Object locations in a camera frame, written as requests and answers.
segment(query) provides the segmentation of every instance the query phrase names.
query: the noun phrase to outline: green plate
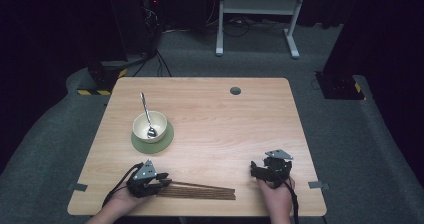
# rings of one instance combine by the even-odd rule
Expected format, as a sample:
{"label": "green plate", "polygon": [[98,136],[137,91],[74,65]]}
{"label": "green plate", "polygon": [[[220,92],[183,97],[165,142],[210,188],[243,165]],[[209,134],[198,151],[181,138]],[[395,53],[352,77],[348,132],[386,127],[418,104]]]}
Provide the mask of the green plate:
{"label": "green plate", "polygon": [[174,138],[174,127],[170,122],[167,124],[165,136],[160,139],[160,141],[155,143],[147,143],[140,140],[133,132],[131,133],[131,142],[133,147],[144,154],[154,154],[160,151],[165,150],[171,144],[172,139]]}

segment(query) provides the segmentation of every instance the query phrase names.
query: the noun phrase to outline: human hand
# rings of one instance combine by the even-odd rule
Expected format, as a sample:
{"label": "human hand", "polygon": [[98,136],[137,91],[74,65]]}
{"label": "human hand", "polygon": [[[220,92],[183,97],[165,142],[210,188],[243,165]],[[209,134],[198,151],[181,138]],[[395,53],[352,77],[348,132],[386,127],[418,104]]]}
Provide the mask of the human hand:
{"label": "human hand", "polygon": [[121,184],[107,204],[93,216],[87,224],[112,224],[120,217],[129,214],[136,206],[146,202],[151,197],[137,198],[131,195],[126,184]]}
{"label": "human hand", "polygon": [[[272,224],[290,223],[290,211],[292,209],[292,196],[286,185],[272,189],[268,184],[260,179],[256,179],[265,199]],[[289,177],[286,183],[294,190],[295,182]]]}

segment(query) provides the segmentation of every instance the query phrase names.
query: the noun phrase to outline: white stand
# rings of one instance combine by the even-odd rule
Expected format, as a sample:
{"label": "white stand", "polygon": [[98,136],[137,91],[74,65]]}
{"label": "white stand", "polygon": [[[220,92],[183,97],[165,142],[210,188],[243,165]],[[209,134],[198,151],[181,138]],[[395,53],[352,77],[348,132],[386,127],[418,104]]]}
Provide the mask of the white stand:
{"label": "white stand", "polygon": [[267,14],[292,16],[290,27],[284,29],[284,36],[286,37],[292,57],[298,59],[299,51],[293,39],[293,31],[302,3],[303,0],[220,0],[216,55],[222,56],[224,54],[224,13]]}

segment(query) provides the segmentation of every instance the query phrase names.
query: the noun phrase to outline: white bowl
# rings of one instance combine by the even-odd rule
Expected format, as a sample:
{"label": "white bowl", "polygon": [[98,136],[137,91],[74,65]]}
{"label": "white bowl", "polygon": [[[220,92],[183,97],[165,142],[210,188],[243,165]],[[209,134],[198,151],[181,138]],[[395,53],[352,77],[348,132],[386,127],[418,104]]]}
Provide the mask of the white bowl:
{"label": "white bowl", "polygon": [[133,133],[143,142],[155,143],[162,139],[166,133],[166,127],[168,126],[168,121],[166,117],[157,111],[149,111],[150,121],[152,122],[152,127],[156,130],[157,136],[149,138],[147,132],[149,131],[149,122],[147,120],[146,113],[139,115],[133,122]]}

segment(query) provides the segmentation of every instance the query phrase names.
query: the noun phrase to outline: spoon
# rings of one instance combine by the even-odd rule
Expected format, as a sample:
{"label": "spoon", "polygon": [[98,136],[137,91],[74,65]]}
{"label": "spoon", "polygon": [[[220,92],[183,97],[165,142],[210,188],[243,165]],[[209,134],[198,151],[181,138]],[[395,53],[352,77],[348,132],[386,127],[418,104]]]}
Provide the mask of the spoon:
{"label": "spoon", "polygon": [[149,122],[149,130],[147,131],[147,138],[156,137],[158,133],[152,127],[152,122],[150,121],[149,110],[147,110],[147,104],[144,98],[144,93],[140,93],[140,96],[141,96],[141,100],[143,101],[144,110],[146,111],[147,121]]}

